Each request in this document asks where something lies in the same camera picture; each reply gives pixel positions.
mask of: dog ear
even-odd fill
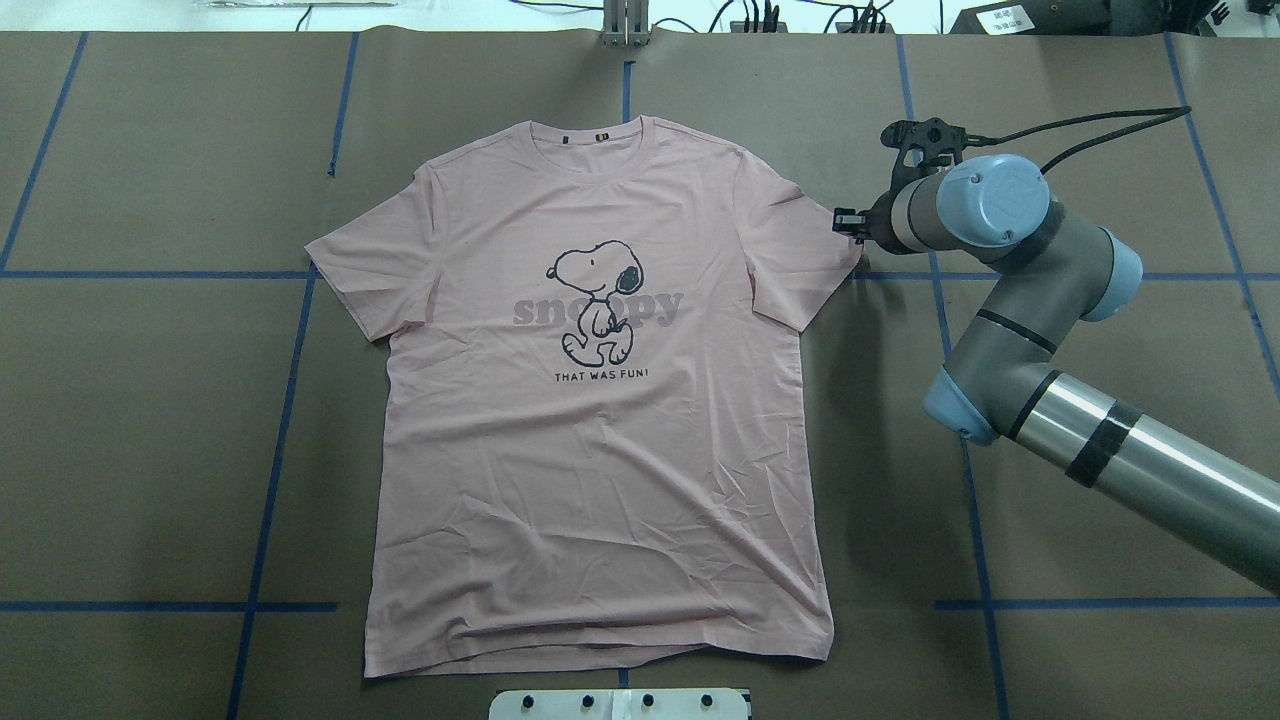
[[[618,282],[614,287],[622,295],[631,295],[640,290],[640,283],[643,282],[644,278],[640,275],[640,268],[637,265],[627,265],[626,270],[618,273]]]

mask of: white label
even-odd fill
[[[978,13],[978,22],[982,23],[982,29],[987,31],[987,35],[1009,35],[1036,29],[1036,23],[1027,15],[1027,10],[1021,5]]]

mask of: metal tube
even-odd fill
[[[1014,441],[1280,594],[1280,483],[1069,375]]]

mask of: white bracket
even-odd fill
[[[649,0],[604,0],[604,45],[649,45]]]
[[[751,720],[751,693],[732,688],[507,691],[489,720]]]

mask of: black band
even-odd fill
[[[1023,327],[998,313],[992,313],[991,310],[983,307],[982,310],[978,310],[978,316],[982,318],[983,320],[991,320],[992,323],[996,323],[997,325],[1005,328],[1006,331],[1015,332],[1023,336],[1024,338],[1044,348],[1044,351],[1048,352],[1050,355],[1057,352],[1057,346],[1050,342],[1047,337],[1039,334],[1038,332],[1030,328]]]
[[[1007,275],[1009,273],[1025,268],[1032,263],[1032,260],[1039,258],[1041,252],[1044,252],[1044,249],[1048,247],[1053,236],[1057,234],[1059,228],[1062,227],[1062,220],[1065,218],[1066,208],[1061,202],[1051,202],[1048,213],[1044,215],[1044,222],[1036,228],[1036,232],[1024,237],[1012,252],[998,260],[986,263],[986,265],[1002,275]]]
[[[1071,461],[1071,466],[1066,469],[1066,477],[1087,488],[1093,487],[1102,470],[1111,462],[1116,452],[1120,452],[1120,445],[1129,437],[1129,432],[1140,418],[1142,413],[1137,407],[1117,400],[1102,423],[1094,428],[1089,441],[1080,448],[1080,454]]]
[[[1053,384],[1053,380],[1056,380],[1057,377],[1061,374],[1062,370],[1050,370],[1050,373],[1044,375],[1044,379],[1041,380],[1039,387],[1037,387],[1036,392],[1033,392],[1032,396],[1027,398],[1027,404],[1023,405],[1023,409],[1018,413],[1018,419],[1014,420],[1014,425],[1009,428],[1010,439],[1015,442],[1018,441],[1018,433],[1023,429],[1023,423],[1027,421],[1027,418],[1032,416],[1032,410],[1036,409],[1036,404],[1039,402],[1039,398],[1044,397],[1044,393],[1048,392],[1048,386]]]

